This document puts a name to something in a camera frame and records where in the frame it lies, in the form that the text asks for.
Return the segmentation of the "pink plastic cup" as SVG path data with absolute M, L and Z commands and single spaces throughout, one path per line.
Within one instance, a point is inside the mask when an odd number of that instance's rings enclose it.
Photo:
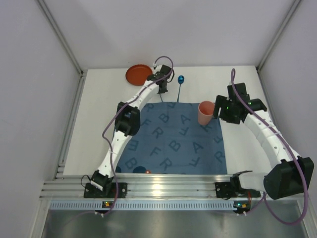
M 214 113 L 214 103 L 211 101 L 203 101 L 198 106 L 198 123 L 200 125 L 207 125 Z

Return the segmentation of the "blue metallic spoon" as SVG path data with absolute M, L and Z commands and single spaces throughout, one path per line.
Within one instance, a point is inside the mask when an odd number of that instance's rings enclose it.
M 177 82 L 179 84 L 179 89 L 178 89 L 178 95 L 177 95 L 177 100 L 176 100 L 177 103 L 179 102 L 179 99 L 180 99 L 181 86 L 184 83 L 184 80 L 185 80 L 185 78 L 183 75 L 178 76 Z

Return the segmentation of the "orange-red plate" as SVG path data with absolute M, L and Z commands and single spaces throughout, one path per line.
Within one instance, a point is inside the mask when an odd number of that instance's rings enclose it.
M 134 86 L 142 86 L 147 80 L 147 77 L 152 75 L 152 73 L 152 69 L 149 66 L 137 64 L 128 68 L 125 78 Z

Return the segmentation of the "blue lettered placemat cloth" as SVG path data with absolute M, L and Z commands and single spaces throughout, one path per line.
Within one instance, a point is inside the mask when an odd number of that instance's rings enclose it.
M 220 121 L 198 123 L 197 103 L 148 103 L 141 127 L 126 145 L 118 173 L 225 175 Z

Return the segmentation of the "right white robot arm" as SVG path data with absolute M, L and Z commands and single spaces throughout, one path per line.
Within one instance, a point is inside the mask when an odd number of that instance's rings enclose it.
M 303 181 L 309 184 L 314 170 L 311 158 L 303 158 L 292 148 L 286 148 L 266 106 L 261 99 L 250 99 L 244 83 L 229 85 L 227 91 L 227 97 L 216 97 L 213 116 L 228 123 L 242 122 L 263 148 L 271 166 L 264 173 L 251 170 L 235 173 L 230 181 L 236 191 L 263 191 L 274 200 L 303 193 Z

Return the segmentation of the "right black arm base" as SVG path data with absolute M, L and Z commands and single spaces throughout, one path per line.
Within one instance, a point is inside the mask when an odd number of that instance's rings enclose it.
M 231 182 L 216 182 L 216 197 L 228 200 L 230 198 L 259 198 L 261 193 L 253 189 L 242 189 L 234 186 Z

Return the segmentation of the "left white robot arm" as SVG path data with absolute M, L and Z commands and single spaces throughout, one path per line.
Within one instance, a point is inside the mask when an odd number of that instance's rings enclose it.
M 120 102 L 117 112 L 104 131 L 114 123 L 114 134 L 109 142 L 109 149 L 104 160 L 94 171 L 90 183 L 99 191 L 108 194 L 112 179 L 115 177 L 116 165 L 131 138 L 141 127 L 141 110 L 156 94 L 167 92 L 167 80 L 173 74 L 173 68 L 160 65 L 146 79 L 142 88 L 127 102 Z

